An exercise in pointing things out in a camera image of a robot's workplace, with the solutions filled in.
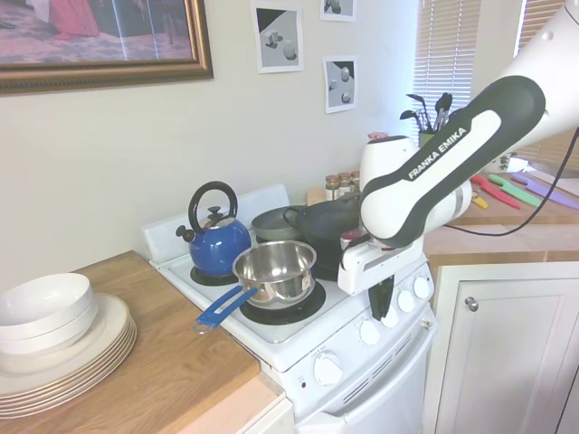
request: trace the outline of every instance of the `gold picture frame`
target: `gold picture frame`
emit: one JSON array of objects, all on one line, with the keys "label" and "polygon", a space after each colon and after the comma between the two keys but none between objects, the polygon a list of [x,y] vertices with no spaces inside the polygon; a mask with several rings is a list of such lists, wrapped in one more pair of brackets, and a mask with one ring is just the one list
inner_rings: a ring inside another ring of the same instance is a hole
[{"label": "gold picture frame", "polygon": [[15,64],[0,62],[0,94],[212,79],[214,73],[204,0],[183,1],[191,59]]}]

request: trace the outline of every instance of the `black pot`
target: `black pot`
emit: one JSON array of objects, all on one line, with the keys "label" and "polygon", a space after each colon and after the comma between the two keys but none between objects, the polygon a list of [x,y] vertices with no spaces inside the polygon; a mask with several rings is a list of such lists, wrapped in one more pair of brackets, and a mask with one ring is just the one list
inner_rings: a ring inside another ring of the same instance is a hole
[{"label": "black pot", "polygon": [[[297,214],[295,220],[290,218],[293,212]],[[334,270],[338,270],[342,256],[340,237],[357,228],[359,218],[360,194],[317,203],[301,211],[290,207],[283,213],[283,220],[314,248],[318,254],[317,264]]]}]

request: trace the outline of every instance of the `window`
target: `window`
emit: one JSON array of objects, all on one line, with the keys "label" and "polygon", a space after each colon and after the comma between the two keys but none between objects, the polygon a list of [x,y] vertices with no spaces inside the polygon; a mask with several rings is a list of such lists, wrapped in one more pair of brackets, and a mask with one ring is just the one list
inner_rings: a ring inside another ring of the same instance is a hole
[{"label": "window", "polygon": [[[524,2],[517,52],[535,36],[536,32],[541,30],[564,4],[565,0],[526,0]],[[531,163],[557,168],[561,165],[573,134],[574,130],[547,138],[534,145],[519,149],[517,154]],[[579,149],[575,149],[566,168],[579,170]]]},{"label": "window", "polygon": [[433,122],[442,93],[452,94],[451,111],[470,102],[481,0],[420,1],[413,93],[424,97]]}]

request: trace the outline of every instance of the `white bowl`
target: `white bowl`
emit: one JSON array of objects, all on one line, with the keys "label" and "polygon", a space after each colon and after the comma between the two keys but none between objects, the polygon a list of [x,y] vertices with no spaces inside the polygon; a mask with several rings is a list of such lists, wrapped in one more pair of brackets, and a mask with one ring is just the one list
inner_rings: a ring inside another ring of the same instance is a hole
[{"label": "white bowl", "polygon": [[80,274],[45,276],[0,292],[0,340],[44,335],[87,310],[92,288]]},{"label": "white bowl", "polygon": [[49,333],[20,341],[0,340],[0,353],[23,355],[63,350],[81,339],[89,329],[98,311],[99,305],[93,302],[90,303],[90,306],[84,312],[70,321],[69,324],[52,330]]}]

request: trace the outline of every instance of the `oven door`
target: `oven door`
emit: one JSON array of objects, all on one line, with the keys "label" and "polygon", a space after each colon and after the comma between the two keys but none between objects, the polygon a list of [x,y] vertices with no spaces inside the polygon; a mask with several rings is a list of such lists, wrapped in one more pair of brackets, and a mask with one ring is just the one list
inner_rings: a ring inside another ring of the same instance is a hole
[{"label": "oven door", "polygon": [[340,414],[320,412],[299,434],[420,434],[426,358],[435,327],[423,329],[393,369]]}]

